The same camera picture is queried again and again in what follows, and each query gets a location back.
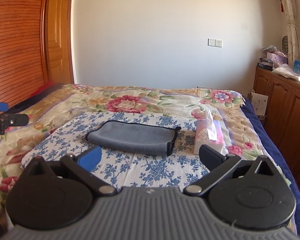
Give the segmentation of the beige plastic bag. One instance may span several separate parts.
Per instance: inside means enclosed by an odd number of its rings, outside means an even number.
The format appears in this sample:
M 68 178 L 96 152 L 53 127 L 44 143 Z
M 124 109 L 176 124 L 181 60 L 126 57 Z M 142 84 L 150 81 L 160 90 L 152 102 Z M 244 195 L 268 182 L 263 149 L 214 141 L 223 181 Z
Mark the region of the beige plastic bag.
M 278 64 L 272 73 L 300 82 L 300 72 L 294 72 L 288 64 Z

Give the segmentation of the purple and grey microfibre towel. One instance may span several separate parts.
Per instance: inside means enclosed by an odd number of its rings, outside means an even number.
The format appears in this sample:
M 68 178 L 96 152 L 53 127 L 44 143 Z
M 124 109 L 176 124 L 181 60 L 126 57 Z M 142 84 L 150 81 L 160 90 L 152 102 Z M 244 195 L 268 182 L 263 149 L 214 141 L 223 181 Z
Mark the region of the purple and grey microfibre towel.
M 170 156 L 180 130 L 179 126 L 167 128 L 109 120 L 85 138 L 91 144 L 117 151 Z

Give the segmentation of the dark book stack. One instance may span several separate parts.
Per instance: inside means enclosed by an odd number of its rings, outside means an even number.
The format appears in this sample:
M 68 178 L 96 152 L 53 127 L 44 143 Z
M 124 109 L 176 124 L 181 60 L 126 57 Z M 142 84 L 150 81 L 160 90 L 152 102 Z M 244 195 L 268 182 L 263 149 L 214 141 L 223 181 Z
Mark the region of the dark book stack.
M 274 67 L 274 63 L 273 61 L 269 60 L 269 59 L 265 59 L 265 58 L 260 58 L 260 60 L 257 63 L 257 66 L 269 71 L 273 70 Z

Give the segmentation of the white wall socket plate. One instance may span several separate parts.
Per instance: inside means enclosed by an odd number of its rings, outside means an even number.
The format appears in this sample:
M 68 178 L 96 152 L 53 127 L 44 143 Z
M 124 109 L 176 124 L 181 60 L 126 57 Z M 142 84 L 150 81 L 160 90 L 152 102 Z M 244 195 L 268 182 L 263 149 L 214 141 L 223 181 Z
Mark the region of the white wall socket plate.
M 212 38 L 209 38 L 207 40 L 207 45 L 208 46 L 211 46 L 211 47 L 218 47 L 218 48 L 222 48 L 222 40 L 217 40 L 217 39 L 212 39 Z

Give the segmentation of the floral quilt bedspread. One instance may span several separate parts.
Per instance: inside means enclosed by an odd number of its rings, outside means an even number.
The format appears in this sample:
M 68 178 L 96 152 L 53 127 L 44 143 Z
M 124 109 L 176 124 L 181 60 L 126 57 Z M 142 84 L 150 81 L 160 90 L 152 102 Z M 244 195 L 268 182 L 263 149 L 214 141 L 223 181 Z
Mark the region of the floral quilt bedspread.
M 290 182 L 241 110 L 238 92 L 65 85 L 0 134 L 3 239 L 297 239 Z M 193 153 L 194 109 L 220 122 L 228 154 L 209 171 Z M 106 121 L 181 127 L 170 156 L 100 146 L 76 157 Z

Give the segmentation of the green woven fan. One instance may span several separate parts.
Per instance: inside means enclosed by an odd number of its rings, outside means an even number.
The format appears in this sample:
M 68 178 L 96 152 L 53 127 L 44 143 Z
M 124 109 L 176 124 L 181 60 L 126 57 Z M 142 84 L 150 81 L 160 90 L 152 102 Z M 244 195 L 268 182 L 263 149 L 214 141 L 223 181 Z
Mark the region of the green woven fan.
M 284 36 L 282 38 L 282 51 L 287 55 L 289 53 L 288 50 L 288 36 Z

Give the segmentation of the white paper bag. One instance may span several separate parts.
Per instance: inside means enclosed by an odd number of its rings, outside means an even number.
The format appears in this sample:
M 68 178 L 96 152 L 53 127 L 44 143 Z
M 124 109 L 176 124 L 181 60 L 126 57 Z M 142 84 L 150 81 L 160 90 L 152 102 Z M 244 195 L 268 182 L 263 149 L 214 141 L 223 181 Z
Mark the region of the white paper bag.
M 268 103 L 268 96 L 258 93 L 250 93 L 249 100 L 253 106 L 255 115 L 265 116 Z

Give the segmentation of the navy blue bed blanket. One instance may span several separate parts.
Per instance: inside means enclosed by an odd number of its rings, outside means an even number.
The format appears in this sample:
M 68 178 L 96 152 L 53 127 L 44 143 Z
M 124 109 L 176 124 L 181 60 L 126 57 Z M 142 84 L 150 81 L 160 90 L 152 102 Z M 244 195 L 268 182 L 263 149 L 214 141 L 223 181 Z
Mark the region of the navy blue bed blanket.
M 245 103 L 241 106 L 242 112 L 249 119 L 249 122 L 253 126 L 253 130 L 255 131 L 255 133 L 258 135 L 259 141 L 263 145 L 263 148 L 266 150 L 267 153 L 270 154 L 270 156 L 274 159 L 275 163 L 281 168 L 285 177 L 291 182 L 290 188 L 296 198 L 296 211 L 294 215 L 294 220 L 297 234 L 300 236 L 300 190 L 284 157 L 282 156 L 281 152 L 278 150 L 276 145 L 272 142 L 270 137 L 267 135 L 260 120 L 255 115 L 251 102 L 245 96 L 243 96 L 243 99 L 245 100 Z

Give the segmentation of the wooden sideboard cabinet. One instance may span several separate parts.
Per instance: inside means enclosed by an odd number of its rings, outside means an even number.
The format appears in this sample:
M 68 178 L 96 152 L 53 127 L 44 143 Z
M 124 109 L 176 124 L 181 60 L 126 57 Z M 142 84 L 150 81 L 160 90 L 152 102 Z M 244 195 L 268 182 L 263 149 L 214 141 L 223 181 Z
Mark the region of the wooden sideboard cabinet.
M 300 177 L 300 83 L 256 67 L 253 89 L 268 96 L 264 129 Z

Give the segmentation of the red pillow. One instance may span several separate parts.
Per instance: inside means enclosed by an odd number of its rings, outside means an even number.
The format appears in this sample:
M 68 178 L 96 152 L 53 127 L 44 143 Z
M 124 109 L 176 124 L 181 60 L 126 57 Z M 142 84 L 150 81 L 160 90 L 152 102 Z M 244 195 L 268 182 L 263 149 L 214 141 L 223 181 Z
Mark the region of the red pillow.
M 45 83 L 44 85 L 42 85 L 41 87 L 39 87 L 36 91 L 34 91 L 30 97 L 33 97 L 35 95 L 40 94 L 41 92 L 47 90 L 50 87 L 53 87 L 56 83 L 54 81 L 49 81 L 47 83 Z

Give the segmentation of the wooden slatted headboard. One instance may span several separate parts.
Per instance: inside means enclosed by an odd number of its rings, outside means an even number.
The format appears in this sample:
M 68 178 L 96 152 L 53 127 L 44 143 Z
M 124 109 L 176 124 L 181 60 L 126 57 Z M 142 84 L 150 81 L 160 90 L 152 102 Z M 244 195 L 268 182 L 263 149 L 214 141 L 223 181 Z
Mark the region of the wooden slatted headboard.
M 49 80 L 43 36 L 46 0 L 0 0 L 0 102 L 27 99 Z

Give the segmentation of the wooden door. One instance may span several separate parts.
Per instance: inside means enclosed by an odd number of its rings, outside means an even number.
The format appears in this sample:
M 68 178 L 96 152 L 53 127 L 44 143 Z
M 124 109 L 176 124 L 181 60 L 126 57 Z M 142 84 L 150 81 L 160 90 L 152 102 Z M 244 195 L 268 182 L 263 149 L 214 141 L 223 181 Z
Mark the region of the wooden door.
M 45 43 L 47 73 L 57 83 L 74 83 L 71 55 L 71 2 L 46 0 Z

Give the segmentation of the pink tissue box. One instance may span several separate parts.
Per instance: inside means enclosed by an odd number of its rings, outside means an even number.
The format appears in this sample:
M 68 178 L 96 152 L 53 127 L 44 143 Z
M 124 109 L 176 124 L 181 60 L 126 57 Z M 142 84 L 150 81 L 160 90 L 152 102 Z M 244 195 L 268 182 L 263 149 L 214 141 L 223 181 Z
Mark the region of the pink tissue box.
M 211 111 L 194 109 L 191 114 L 197 119 L 193 153 L 198 155 L 200 147 L 207 145 L 222 155 L 228 154 L 220 122 L 213 119 Z

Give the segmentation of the pink gift box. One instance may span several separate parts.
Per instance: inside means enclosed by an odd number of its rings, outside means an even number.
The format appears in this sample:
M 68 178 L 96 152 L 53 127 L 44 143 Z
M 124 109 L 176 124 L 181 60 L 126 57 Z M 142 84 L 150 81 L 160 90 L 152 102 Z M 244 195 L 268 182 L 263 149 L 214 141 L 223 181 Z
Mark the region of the pink gift box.
M 266 59 L 272 61 L 274 64 L 287 64 L 288 58 L 275 53 L 267 52 Z

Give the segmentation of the patterned beige curtain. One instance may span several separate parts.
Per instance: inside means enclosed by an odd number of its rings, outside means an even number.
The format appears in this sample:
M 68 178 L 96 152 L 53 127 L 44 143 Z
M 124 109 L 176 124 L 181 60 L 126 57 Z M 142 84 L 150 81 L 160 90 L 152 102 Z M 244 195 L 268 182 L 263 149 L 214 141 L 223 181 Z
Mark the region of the patterned beige curtain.
M 296 5 L 295 0 L 281 0 L 281 3 L 287 22 L 288 62 L 289 64 L 293 64 L 295 60 L 300 60 L 300 41 L 296 23 Z

